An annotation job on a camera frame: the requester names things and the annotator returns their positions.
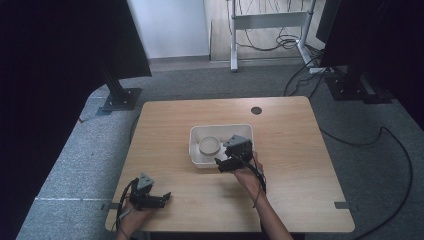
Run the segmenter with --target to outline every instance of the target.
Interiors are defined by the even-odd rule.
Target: wooden tabletop
[[[255,115],[253,107],[262,113]],[[290,232],[351,232],[355,225],[305,97],[161,101],[144,104],[113,202],[141,172],[153,196],[172,192],[143,231],[259,232],[252,201],[236,178],[198,169],[189,155],[194,126],[249,124],[264,165],[267,197]],[[111,230],[116,210],[105,226]]]

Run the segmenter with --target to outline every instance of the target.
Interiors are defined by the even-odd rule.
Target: white wall
[[[209,54],[203,0],[127,0],[147,58]]]

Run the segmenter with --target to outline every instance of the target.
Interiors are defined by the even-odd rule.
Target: gray carpet
[[[83,123],[76,122],[60,157],[21,228],[18,239],[114,239],[104,228],[127,155],[131,126],[147,101],[282,96],[285,84],[301,65],[240,67],[153,72],[153,77],[122,80],[124,87],[143,92],[136,109],[96,116],[109,93],[103,86],[87,100]],[[306,71],[296,79],[308,77]],[[296,95],[309,96],[318,77]],[[288,92],[291,92],[296,81]],[[424,133],[397,102],[366,105],[335,102],[322,81],[311,99],[321,128],[351,142],[370,142],[387,127],[408,151],[414,180],[410,195],[397,216],[363,239],[422,239],[424,236]],[[383,131],[369,147],[353,147],[323,134],[340,184],[351,205],[356,229],[347,234],[306,234],[313,239],[354,239],[387,219],[399,206],[408,187],[408,161],[399,144]],[[152,234],[152,239],[172,235]],[[178,235],[178,239],[192,239]],[[216,239],[242,239],[219,236]]]

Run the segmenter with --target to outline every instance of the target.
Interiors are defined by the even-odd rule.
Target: white plastic container
[[[252,148],[255,150],[253,142],[253,130],[248,124],[232,124],[232,125],[211,125],[211,126],[196,126],[190,130],[189,154],[192,162],[197,168],[216,168],[215,158],[221,160],[227,159],[225,155],[225,147],[222,146],[233,135],[239,135],[249,138],[252,141]],[[206,137],[217,138],[220,142],[221,149],[216,155],[207,156],[202,154],[199,149],[199,144]]]

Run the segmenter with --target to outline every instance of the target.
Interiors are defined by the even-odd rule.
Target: round lid
[[[213,156],[221,150],[221,143],[216,137],[205,137],[200,140],[199,149],[203,155]]]

